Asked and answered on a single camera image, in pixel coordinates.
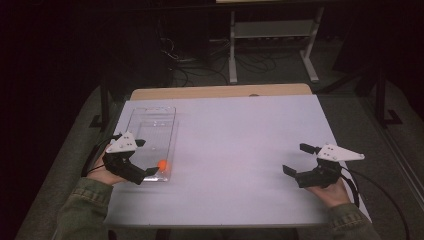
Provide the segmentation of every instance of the cable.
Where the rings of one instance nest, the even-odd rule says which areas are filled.
[[[378,189],[380,189],[384,193],[384,195],[386,195],[386,197],[392,202],[393,206],[396,208],[397,212],[399,213],[399,216],[400,216],[400,218],[402,220],[402,223],[403,223],[403,227],[405,229],[405,239],[406,240],[409,240],[410,239],[410,236],[409,236],[409,227],[408,227],[408,224],[406,222],[405,216],[404,216],[402,210],[400,209],[400,207],[396,204],[395,200],[390,196],[390,194],[383,187],[381,187],[378,183],[376,183],[375,181],[373,181],[371,178],[363,175],[362,173],[356,172],[354,170],[347,169],[345,167],[342,167],[342,168],[344,170],[348,171],[351,174],[353,173],[353,174],[356,174],[356,175],[359,175],[359,176],[363,177],[364,179],[366,179],[370,183],[374,184],[374,186],[376,186]]]
[[[341,174],[340,176],[346,181],[347,185],[349,185],[349,188],[352,191],[353,202],[359,208],[359,192],[357,187],[353,184],[352,180],[350,180],[343,174]]]
[[[102,165],[100,165],[100,166],[97,166],[97,167],[95,167],[95,168],[92,168],[90,171],[87,171],[87,175],[89,174],[89,173],[91,173],[92,171],[94,171],[94,170],[96,170],[96,169],[99,169],[99,168],[101,168],[101,167],[104,167],[104,166],[106,166],[105,164],[102,164]]]

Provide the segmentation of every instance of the white table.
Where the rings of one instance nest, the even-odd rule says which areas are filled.
[[[299,172],[316,167],[316,156],[300,151],[300,143],[336,144],[315,95],[128,101],[115,133],[126,131],[136,107],[176,108],[172,174],[168,182],[115,186],[107,225],[299,227],[327,222],[324,205],[282,171],[283,164]],[[368,216],[362,201],[361,206]]]

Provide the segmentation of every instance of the black wire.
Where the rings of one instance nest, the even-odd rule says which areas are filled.
[[[384,195],[386,195],[386,197],[392,202],[393,206],[396,208],[397,212],[399,213],[399,216],[400,216],[402,223],[403,223],[403,227],[405,229],[405,239],[409,240],[410,239],[409,227],[408,227],[408,224],[406,222],[405,216],[404,216],[402,210],[400,209],[399,205],[396,204],[395,200],[390,196],[390,194],[383,187],[381,187],[378,183],[376,183],[371,178],[363,175],[362,173],[356,172],[354,170],[347,169],[345,167],[342,167],[342,168],[344,170],[348,171],[349,173],[359,175],[359,176],[363,177],[364,179],[368,180],[370,183],[374,184],[374,186],[376,186],[378,189],[380,189],[384,193]]]
[[[349,185],[350,190],[352,191],[352,195],[353,195],[353,202],[355,203],[355,205],[359,208],[359,192],[358,192],[358,188],[353,184],[353,181],[350,180],[349,178],[347,178],[346,176],[344,176],[343,174],[341,175],[341,177],[346,181],[346,183]]]
[[[89,173],[91,173],[92,171],[94,171],[94,170],[96,170],[96,169],[99,169],[99,168],[101,168],[101,167],[104,167],[104,166],[106,166],[105,164],[102,164],[102,165],[100,165],[100,166],[97,166],[97,167],[95,167],[95,168],[92,168],[90,171],[88,171],[87,172],[87,175],[89,174]]]
[[[207,70],[207,71],[211,71],[211,72],[213,72],[213,73],[212,73],[212,74],[198,74],[198,73],[193,73],[193,72],[186,71],[186,70],[184,70],[184,69]],[[204,77],[204,76],[209,76],[209,75],[218,74],[218,75],[220,75],[220,76],[224,79],[225,84],[226,84],[226,85],[228,85],[227,77],[225,77],[225,75],[224,75],[224,74],[222,74],[220,71],[214,70],[214,69],[212,69],[212,68],[207,68],[207,67],[182,67],[182,68],[180,68],[180,70],[181,70],[181,71],[184,71],[184,72],[185,72],[185,73],[187,73],[187,74],[191,74],[191,75],[195,75],[195,76],[200,76],[200,77]]]
[[[242,60],[240,57],[234,57],[234,58],[236,59],[236,61],[237,61],[238,63],[240,63],[240,66],[241,66],[241,67],[243,67],[244,69],[246,69],[246,70],[247,70],[247,71],[249,71],[249,72],[252,72],[252,73],[266,73],[266,72],[268,71],[267,69],[263,69],[263,68],[260,68],[260,67],[258,67],[258,66],[255,66],[255,65],[253,65],[253,64],[249,64],[249,63],[247,63],[246,61]],[[251,68],[258,69],[259,71],[251,70],[251,69],[247,68],[246,66],[249,66],[249,67],[251,67]]]
[[[193,85],[193,87],[194,87],[194,83],[193,83],[193,81],[188,80],[188,75],[187,75],[187,73],[186,73],[184,70],[182,70],[182,69],[181,69],[181,68],[179,68],[179,67],[175,67],[175,70],[178,70],[178,71],[182,72],[182,73],[184,74],[184,76],[185,76],[185,79],[178,79],[178,78],[174,78],[175,80],[182,80],[182,81],[185,81],[182,87],[185,87],[185,86],[187,85],[187,83],[188,83],[188,82],[190,82],[190,83]]]

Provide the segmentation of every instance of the transparent box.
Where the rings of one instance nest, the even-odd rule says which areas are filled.
[[[159,171],[144,181],[166,182],[171,177],[172,139],[175,122],[174,107],[135,108],[127,131],[135,139],[146,141],[130,157],[131,163],[141,169],[159,167]]]

